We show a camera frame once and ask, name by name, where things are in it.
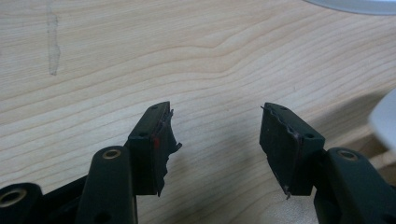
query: hole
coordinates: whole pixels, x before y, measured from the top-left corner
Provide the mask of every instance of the hole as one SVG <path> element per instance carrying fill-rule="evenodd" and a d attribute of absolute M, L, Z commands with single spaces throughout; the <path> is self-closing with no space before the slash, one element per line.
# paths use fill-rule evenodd
<path fill-rule="evenodd" d="M 107 223 L 111 219 L 111 215 L 108 212 L 101 212 L 95 216 L 95 223 Z"/>
<path fill-rule="evenodd" d="M 382 219 L 387 223 L 396 223 L 396 217 L 389 214 L 382 216 Z"/>
<path fill-rule="evenodd" d="M 140 133 L 139 136 L 140 137 L 146 137 L 147 135 L 149 135 L 148 133 Z"/>
<path fill-rule="evenodd" d="M 306 133 L 305 137 L 306 138 L 314 138 L 315 136 L 312 133 Z"/>
<path fill-rule="evenodd" d="M 338 150 L 337 153 L 342 158 L 349 160 L 349 161 L 356 161 L 358 159 L 358 157 L 354 153 L 348 152 L 346 150 Z"/>
<path fill-rule="evenodd" d="M 110 149 L 103 154 L 103 158 L 111 160 L 117 158 L 121 152 L 118 149 Z"/>
<path fill-rule="evenodd" d="M 26 189 L 12 189 L 0 196 L 0 207 L 8 207 L 22 200 L 27 194 Z"/>

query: white object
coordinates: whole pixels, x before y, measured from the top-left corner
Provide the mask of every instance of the white object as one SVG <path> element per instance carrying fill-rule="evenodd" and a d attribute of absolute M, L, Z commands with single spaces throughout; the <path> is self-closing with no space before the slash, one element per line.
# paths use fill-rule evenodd
<path fill-rule="evenodd" d="M 396 0 L 306 0 L 336 10 L 371 15 L 396 15 Z"/>
<path fill-rule="evenodd" d="M 377 138 L 396 154 L 396 89 L 374 108 L 369 123 Z"/>

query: black plastic part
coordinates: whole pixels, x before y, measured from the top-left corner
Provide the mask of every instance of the black plastic part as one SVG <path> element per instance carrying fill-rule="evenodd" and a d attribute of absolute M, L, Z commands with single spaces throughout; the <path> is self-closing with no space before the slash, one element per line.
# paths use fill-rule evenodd
<path fill-rule="evenodd" d="M 76 219 L 87 176 L 83 176 L 43 196 L 43 210 L 49 224 L 70 224 Z"/>
<path fill-rule="evenodd" d="M 342 212 L 339 223 L 396 223 L 396 192 L 360 153 L 331 148 L 326 174 Z"/>
<path fill-rule="evenodd" d="M 324 141 L 286 107 L 270 103 L 263 107 L 260 145 L 285 194 L 311 194 L 311 161 L 320 156 Z"/>
<path fill-rule="evenodd" d="M 161 194 L 169 155 L 181 147 L 172 132 L 172 116 L 169 102 L 153 105 L 128 137 L 125 147 L 132 153 L 137 195 Z"/>
<path fill-rule="evenodd" d="M 43 194 L 38 185 L 22 183 L 0 189 L 0 223 L 44 223 Z"/>
<path fill-rule="evenodd" d="M 125 147 L 107 147 L 95 153 L 75 223 L 137 223 L 131 167 Z"/>

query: wooden table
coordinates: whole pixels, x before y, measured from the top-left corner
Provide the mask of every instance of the wooden table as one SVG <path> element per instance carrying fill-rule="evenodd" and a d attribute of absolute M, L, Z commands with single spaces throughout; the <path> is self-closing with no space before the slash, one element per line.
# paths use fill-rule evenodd
<path fill-rule="evenodd" d="M 260 106 L 292 109 L 326 148 L 382 153 L 367 117 L 396 87 L 395 36 L 396 17 L 304 1 L 2 1 L 0 188 L 87 174 L 170 101 L 183 148 L 161 198 L 138 197 L 140 223 L 317 223 L 269 168 Z"/>

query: wood grain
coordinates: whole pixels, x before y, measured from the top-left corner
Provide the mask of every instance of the wood grain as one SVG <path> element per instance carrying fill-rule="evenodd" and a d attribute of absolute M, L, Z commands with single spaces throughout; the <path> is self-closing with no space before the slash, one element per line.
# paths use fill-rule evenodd
<path fill-rule="evenodd" d="M 396 87 L 395 36 L 395 17 L 303 1 L 2 1 L 0 188 L 87 174 L 171 101 L 184 147 L 162 197 L 138 198 L 141 223 L 317 223 L 312 197 L 286 201 L 276 183 L 260 105 L 364 151 L 367 116 Z"/>

